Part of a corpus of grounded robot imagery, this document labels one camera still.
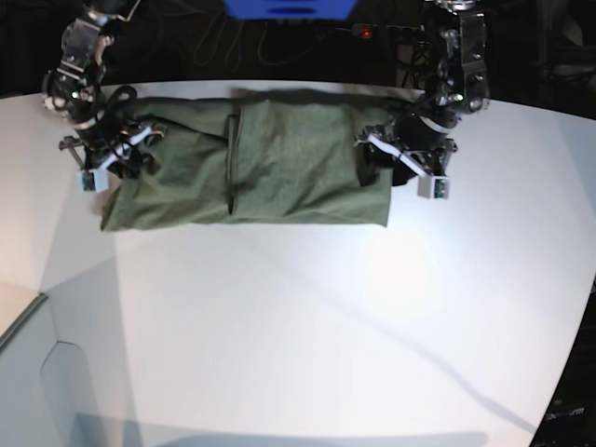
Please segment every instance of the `black cable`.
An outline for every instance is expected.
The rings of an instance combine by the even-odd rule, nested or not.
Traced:
[[[385,0],[384,5],[386,6],[386,4],[389,2],[390,0]],[[409,63],[401,61],[397,58],[397,49],[391,47],[391,40],[389,38],[389,28],[387,25],[386,16],[382,14],[380,17],[381,19],[378,25],[379,42],[381,44],[381,50],[385,55],[385,59],[387,60],[387,62],[393,65],[393,68],[395,70],[399,69],[410,74],[415,73],[415,71],[417,70],[416,67],[412,67]]]
[[[310,47],[308,47],[307,49],[305,49],[304,51],[301,51],[300,53],[294,54],[293,56],[289,57],[286,60],[283,61],[268,61],[264,56],[263,56],[263,46],[264,46],[264,41],[267,38],[267,29],[265,28],[263,30],[263,34],[261,34],[261,39],[259,40],[259,46],[257,47],[257,57],[259,58],[259,62],[262,65],[266,65],[268,67],[279,67],[282,65],[289,65],[291,63],[295,63],[297,61],[299,61],[301,58],[303,58],[304,56],[308,55],[309,53],[311,53],[315,47],[317,46],[317,43],[311,45]]]
[[[421,59],[424,59],[424,62],[420,65],[416,65],[416,63],[418,61],[420,61]],[[414,46],[413,52],[412,52],[412,58],[410,60],[410,64],[412,67],[415,67],[417,70],[416,72],[412,73],[412,81],[413,81],[413,87],[416,89],[420,89],[420,79],[418,77],[418,75],[423,74],[425,72],[425,68],[427,67],[427,56],[425,54],[425,50],[420,47],[419,44]]]
[[[416,115],[420,109],[435,101],[439,95],[439,91],[436,91],[430,96],[423,95],[417,102],[414,102],[411,107],[403,111],[400,117],[396,120],[395,129],[398,128],[405,118]]]
[[[122,165],[129,169],[130,171],[134,171],[137,168],[129,164],[129,161],[122,157],[115,149],[114,144],[111,142],[110,139],[107,138],[105,132],[103,131],[101,120],[99,117],[100,112],[100,102],[99,98],[101,96],[101,87],[99,84],[93,85],[93,104],[91,104],[91,113],[93,113],[95,117],[95,122],[97,123],[97,130],[100,133],[105,145],[107,146],[108,151],[113,154]],[[126,95],[127,98],[125,100],[121,100],[122,96]],[[103,108],[103,116],[105,117],[107,114],[112,113],[116,107],[124,107],[126,104],[135,101],[137,99],[137,90],[131,86],[121,86],[117,88],[110,98],[106,101],[104,108]],[[85,146],[85,166],[86,169],[91,169],[91,158],[92,158],[92,151]]]
[[[410,58],[410,65],[414,66],[416,61],[418,60],[418,58],[419,58],[418,46],[414,46],[413,51],[412,51],[412,56]],[[416,74],[410,73],[410,72],[405,72],[403,80],[401,81],[401,88],[405,88],[408,85],[408,80],[410,79],[410,75],[412,75],[413,85],[417,84]]]

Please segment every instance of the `green cloth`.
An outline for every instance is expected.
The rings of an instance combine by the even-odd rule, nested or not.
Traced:
[[[391,171],[361,187],[354,137],[386,122],[381,108],[147,99],[131,109],[165,128],[142,144],[155,162],[125,179],[102,230],[180,224],[386,225]]]

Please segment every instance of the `white tabletop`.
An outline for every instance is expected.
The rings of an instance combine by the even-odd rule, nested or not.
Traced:
[[[237,88],[386,93],[139,91]],[[394,189],[388,228],[114,236],[56,149],[68,127],[36,96],[1,101],[0,117],[0,281],[47,291],[58,338],[86,350],[96,415],[140,421],[144,445],[530,443],[596,272],[596,123],[493,102],[453,134],[450,200]]]

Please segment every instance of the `cable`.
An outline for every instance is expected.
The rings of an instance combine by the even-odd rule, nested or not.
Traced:
[[[420,65],[416,65],[416,63],[421,59],[424,59],[424,62]],[[427,67],[426,62],[427,56],[424,49],[420,46],[420,44],[415,45],[412,52],[412,58],[410,59],[410,65],[416,69],[420,67],[414,73],[412,73],[413,87],[416,89],[420,89],[418,75],[425,72],[425,68]]]
[[[97,84],[94,85],[93,90],[94,90],[93,97],[99,98],[100,86]],[[108,100],[106,101],[106,103],[103,107],[104,116],[114,113],[115,109],[125,108],[128,104],[130,104],[131,102],[134,102],[137,99],[137,96],[138,96],[137,90],[132,86],[121,86],[121,87],[117,88],[114,91],[114,93],[112,93],[112,95],[110,95],[110,98],[108,98]],[[110,153],[118,159],[118,161],[122,164],[122,166],[124,168],[129,170],[129,173],[138,171],[141,168],[141,166],[135,166],[132,162],[130,162],[130,160],[126,160],[123,156],[121,156],[116,151],[114,143],[111,142],[107,138],[105,132],[103,131],[102,124],[100,122],[99,103],[97,102],[97,100],[95,100],[92,107],[93,107],[92,108],[93,114],[95,115],[95,120],[98,123],[97,130],[99,131],[100,135],[102,136],[103,140],[105,141],[105,144],[106,144],[108,150],[110,151]],[[119,141],[119,142],[123,143],[123,144],[124,143],[127,144],[129,146],[129,148],[132,147],[127,142],[122,142],[122,141]],[[92,151],[89,151],[89,154],[88,154],[88,152],[86,150],[86,160],[85,160],[86,165],[88,165],[88,161],[90,160],[91,152]]]
[[[198,58],[198,53],[204,47],[205,43],[207,42],[207,39],[210,37],[211,33],[213,32],[215,24],[218,22],[218,20],[220,18],[223,18],[223,21],[222,21],[222,24],[220,25],[220,28],[217,31],[217,34],[215,36],[215,41],[213,42],[213,47],[211,49],[211,53],[209,54],[209,56],[206,59],[200,60]],[[217,14],[215,14],[213,16],[209,25],[207,25],[207,30],[202,35],[202,37],[200,39],[198,39],[198,42],[195,45],[195,49],[193,50],[192,63],[196,67],[205,68],[205,67],[209,66],[213,62],[215,57],[217,56],[220,46],[222,44],[222,37],[224,36],[224,31],[227,26],[227,22],[229,20],[228,18],[229,18],[229,16],[227,14],[225,14],[225,11],[223,9],[221,9],[220,11],[217,12]],[[228,50],[225,53],[224,65],[225,65],[225,68],[230,72],[236,72],[240,68],[240,65],[242,64],[242,46],[241,46],[240,39],[241,39],[242,33],[244,32],[244,26],[245,26],[245,21],[240,21],[239,25],[238,25],[237,32],[236,32],[234,38],[232,39],[232,43],[230,44],[230,47],[228,48]],[[231,64],[230,61],[232,58],[232,54],[236,48],[237,48],[237,52],[238,52],[238,57],[237,57],[236,63]]]
[[[290,58],[284,60],[284,61],[268,61],[264,56],[263,56],[263,46],[264,46],[264,41],[267,38],[267,29],[265,28],[263,30],[263,34],[261,34],[261,39],[259,41],[259,46],[257,47],[257,57],[259,58],[259,62],[262,65],[266,65],[268,67],[279,67],[282,65],[290,65],[291,63],[295,63],[297,61],[299,61],[301,58],[303,58],[304,56],[308,55],[309,53],[311,53],[315,47],[317,46],[317,43],[311,45],[310,47],[308,47],[307,49],[305,49],[304,51],[295,54],[293,56],[291,56]]]
[[[439,92],[436,91],[430,96],[423,95],[417,102],[414,102],[412,106],[403,111],[403,114],[396,120],[395,129],[403,122],[405,118],[408,116],[416,115],[416,113],[422,109],[424,106],[429,105],[431,102],[435,101],[435,99],[439,96]]]
[[[383,5],[386,6],[390,0],[383,0]],[[395,55],[397,54],[397,49],[391,46],[391,40],[389,39],[389,27],[387,25],[386,16],[381,15],[381,19],[378,25],[378,33],[379,33],[379,40],[381,43],[381,50],[385,54],[385,59],[394,65],[394,68],[397,70],[402,70],[406,73],[415,73],[416,67],[412,67],[409,63],[401,61]]]
[[[194,7],[193,5],[187,3],[184,0],[170,0],[170,2],[181,9],[180,11],[163,12],[163,16],[170,19],[190,16],[208,16],[210,14],[218,12],[218,10],[207,10]]]
[[[181,66],[186,65],[190,60],[186,45],[181,41],[178,35],[172,35],[169,38],[169,47],[180,58]]]

